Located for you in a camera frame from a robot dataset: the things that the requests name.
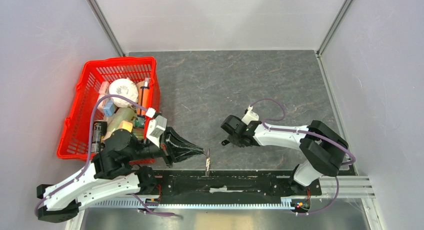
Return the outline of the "large silver keyring with clips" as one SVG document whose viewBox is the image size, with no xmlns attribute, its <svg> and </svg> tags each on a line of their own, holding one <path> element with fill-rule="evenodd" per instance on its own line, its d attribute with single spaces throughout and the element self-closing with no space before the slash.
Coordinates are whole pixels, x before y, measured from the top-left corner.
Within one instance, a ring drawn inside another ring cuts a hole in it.
<svg viewBox="0 0 424 230">
<path fill-rule="evenodd" d="M 211 154 L 210 149 L 207 150 L 206 153 L 206 161 L 205 161 L 205 176 L 209 177 L 211 171 Z"/>
</svg>

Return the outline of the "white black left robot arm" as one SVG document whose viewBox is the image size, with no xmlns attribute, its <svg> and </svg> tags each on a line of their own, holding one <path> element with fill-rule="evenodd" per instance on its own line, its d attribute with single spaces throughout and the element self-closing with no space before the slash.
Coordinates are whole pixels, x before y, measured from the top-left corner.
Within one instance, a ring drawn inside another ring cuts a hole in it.
<svg viewBox="0 0 424 230">
<path fill-rule="evenodd" d="M 42 202 L 36 206 L 35 216 L 40 221 L 62 223 L 109 198 L 150 195 L 158 185 L 153 169 L 149 166 L 134 169 L 131 162 L 163 158 L 170 167 L 202 154 L 202 147 L 184 139 L 172 127 L 166 127 L 158 145 L 148 139 L 140 141 L 132 132 L 118 129 L 81 170 L 60 183 L 40 184 L 36 188 Z"/>
</svg>

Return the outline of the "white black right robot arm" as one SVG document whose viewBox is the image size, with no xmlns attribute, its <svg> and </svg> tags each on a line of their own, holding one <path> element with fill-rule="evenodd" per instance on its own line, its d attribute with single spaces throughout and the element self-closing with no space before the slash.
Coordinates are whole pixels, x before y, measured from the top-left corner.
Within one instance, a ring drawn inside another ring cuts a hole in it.
<svg viewBox="0 0 424 230">
<path fill-rule="evenodd" d="M 303 153 L 305 162 L 294 168 L 288 181 L 289 190 L 296 195 L 323 176 L 336 177 L 348 154 L 345 139 L 319 120 L 309 125 L 281 126 L 229 115 L 220 127 L 228 134 L 223 146 L 277 146 Z"/>
</svg>

